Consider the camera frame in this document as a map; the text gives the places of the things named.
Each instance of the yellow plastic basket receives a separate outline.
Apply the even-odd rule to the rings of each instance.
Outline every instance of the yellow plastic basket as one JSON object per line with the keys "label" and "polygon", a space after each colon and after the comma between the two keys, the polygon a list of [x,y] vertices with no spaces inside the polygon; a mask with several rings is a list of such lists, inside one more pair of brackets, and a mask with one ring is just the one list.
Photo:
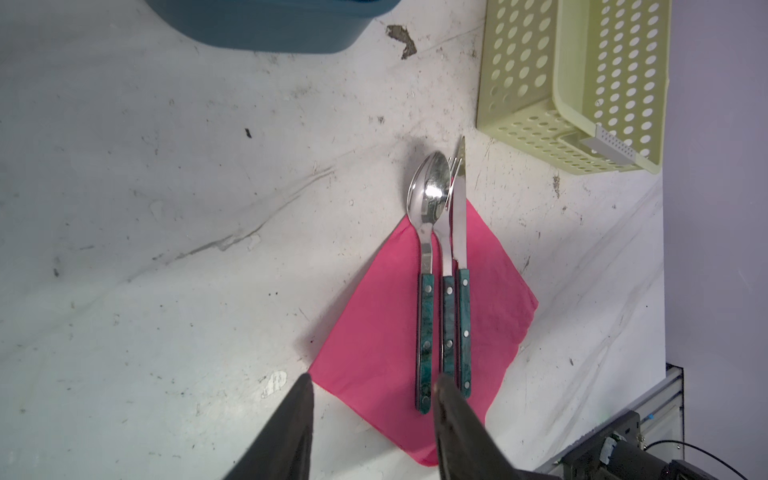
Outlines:
{"label": "yellow plastic basket", "polygon": [[669,0],[488,0],[477,127],[571,174],[658,173]]}

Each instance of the dirt mark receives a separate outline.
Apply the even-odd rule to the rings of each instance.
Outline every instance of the dirt mark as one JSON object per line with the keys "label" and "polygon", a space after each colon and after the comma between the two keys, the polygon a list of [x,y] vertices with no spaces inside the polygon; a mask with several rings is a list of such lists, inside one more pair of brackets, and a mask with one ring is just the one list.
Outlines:
{"label": "dirt mark", "polygon": [[411,35],[408,34],[408,29],[402,25],[387,25],[386,34],[390,38],[394,38],[397,41],[401,41],[406,44],[406,47],[402,51],[402,58],[406,60],[411,55],[416,53],[416,44],[413,43]]}

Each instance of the stainless steel utensil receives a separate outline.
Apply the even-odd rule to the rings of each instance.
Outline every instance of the stainless steel utensil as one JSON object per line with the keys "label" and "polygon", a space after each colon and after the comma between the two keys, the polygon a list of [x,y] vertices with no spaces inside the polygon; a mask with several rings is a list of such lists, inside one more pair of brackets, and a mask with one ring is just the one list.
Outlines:
{"label": "stainless steel utensil", "polygon": [[452,190],[453,257],[458,279],[458,388],[464,398],[472,394],[472,348],[469,315],[469,268],[467,266],[467,177],[465,141],[458,144]]}
{"label": "stainless steel utensil", "polygon": [[421,243],[419,277],[419,328],[416,347],[416,409],[429,412],[432,403],[432,321],[435,277],[432,275],[432,228],[445,212],[450,184],[448,159],[440,152],[429,155],[416,171],[408,189],[406,208]]}
{"label": "stainless steel utensil", "polygon": [[435,222],[435,237],[442,257],[442,318],[440,322],[440,372],[455,378],[456,358],[456,283],[453,278],[453,255],[451,254],[451,194],[453,189],[454,161],[449,161],[448,182],[442,189],[448,195],[445,210]]}

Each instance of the teal handle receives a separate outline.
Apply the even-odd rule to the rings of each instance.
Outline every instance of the teal handle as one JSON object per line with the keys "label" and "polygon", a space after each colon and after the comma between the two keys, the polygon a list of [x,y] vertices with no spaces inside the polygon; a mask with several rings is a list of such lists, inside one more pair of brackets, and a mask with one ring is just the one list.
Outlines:
{"label": "teal handle", "polygon": [[456,377],[456,282],[453,276],[442,278],[442,358],[440,370]]}
{"label": "teal handle", "polygon": [[469,321],[469,270],[458,272],[458,389],[465,399],[472,394],[472,328]]}
{"label": "teal handle", "polygon": [[416,346],[416,409],[429,412],[432,406],[432,321],[435,305],[435,276],[421,277],[419,288],[419,344]]}

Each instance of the knife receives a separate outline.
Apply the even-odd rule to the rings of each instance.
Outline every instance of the knife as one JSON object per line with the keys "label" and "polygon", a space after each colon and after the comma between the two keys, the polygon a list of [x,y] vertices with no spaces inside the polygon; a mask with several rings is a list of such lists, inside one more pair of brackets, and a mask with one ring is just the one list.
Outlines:
{"label": "knife", "polygon": [[435,237],[440,246],[442,258],[442,318],[440,323],[440,372],[452,379],[456,371],[456,282],[453,278],[453,255],[451,254],[451,197],[452,186],[449,187],[448,201],[445,203],[440,218],[434,226]]}
{"label": "knife", "polygon": [[464,398],[472,394],[472,328],[469,320],[469,268],[467,266],[467,175],[465,141],[458,143],[458,170],[453,180],[453,257],[458,269],[458,389]]}

